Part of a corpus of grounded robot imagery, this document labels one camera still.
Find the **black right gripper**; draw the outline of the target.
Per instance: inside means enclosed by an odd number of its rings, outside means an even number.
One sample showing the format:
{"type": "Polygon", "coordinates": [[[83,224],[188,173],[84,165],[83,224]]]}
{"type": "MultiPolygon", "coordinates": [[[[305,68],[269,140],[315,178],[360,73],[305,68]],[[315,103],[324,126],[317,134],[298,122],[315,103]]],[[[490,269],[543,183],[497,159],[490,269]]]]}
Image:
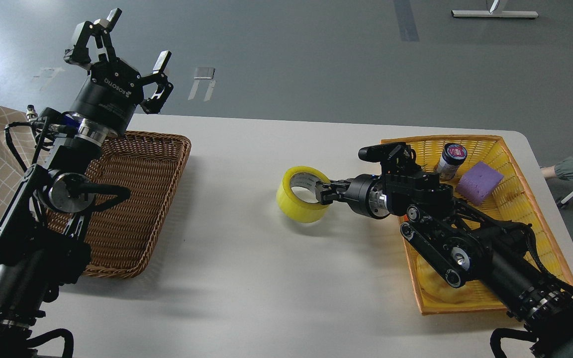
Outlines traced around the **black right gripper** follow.
{"type": "Polygon", "coordinates": [[[318,203],[330,205],[334,201],[345,202],[357,214],[365,217],[385,218],[385,198],[378,176],[361,174],[347,180],[332,180],[315,183],[318,203]]]}

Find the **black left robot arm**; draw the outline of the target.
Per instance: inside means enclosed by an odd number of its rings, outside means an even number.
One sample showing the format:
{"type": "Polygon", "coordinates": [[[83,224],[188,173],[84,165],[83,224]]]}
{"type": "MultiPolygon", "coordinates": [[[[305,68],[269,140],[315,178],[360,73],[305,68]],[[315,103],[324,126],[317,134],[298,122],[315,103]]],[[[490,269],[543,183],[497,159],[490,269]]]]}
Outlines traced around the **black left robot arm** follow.
{"type": "Polygon", "coordinates": [[[107,138],[125,134],[138,106],[157,114],[174,88],[165,73],[169,51],[145,76],[116,55],[110,34],[120,15],[115,8],[77,25],[64,61],[86,70],[87,79],[71,108],[27,113],[35,152],[0,220],[0,358],[36,358],[39,346],[57,338],[61,356],[73,356],[69,330],[32,336],[31,328],[45,317],[41,304],[55,301],[91,262],[85,237],[92,215],[130,197],[128,188],[94,183],[86,171],[107,138]]]}

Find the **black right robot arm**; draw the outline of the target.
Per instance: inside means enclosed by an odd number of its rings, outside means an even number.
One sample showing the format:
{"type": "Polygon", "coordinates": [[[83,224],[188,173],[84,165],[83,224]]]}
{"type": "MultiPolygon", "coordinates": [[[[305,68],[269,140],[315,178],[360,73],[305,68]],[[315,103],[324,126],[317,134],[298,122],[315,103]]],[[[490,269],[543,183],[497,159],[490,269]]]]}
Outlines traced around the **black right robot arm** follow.
{"type": "Polygon", "coordinates": [[[404,142],[364,147],[359,158],[379,163],[382,173],[318,180],[318,202],[345,202],[378,219],[405,216],[402,236],[450,287],[483,283],[524,326],[493,331],[496,358],[505,357],[503,338],[531,342],[537,358],[573,358],[573,286],[544,267],[529,224],[496,220],[456,198],[438,174],[417,165],[416,152],[404,142]]]}

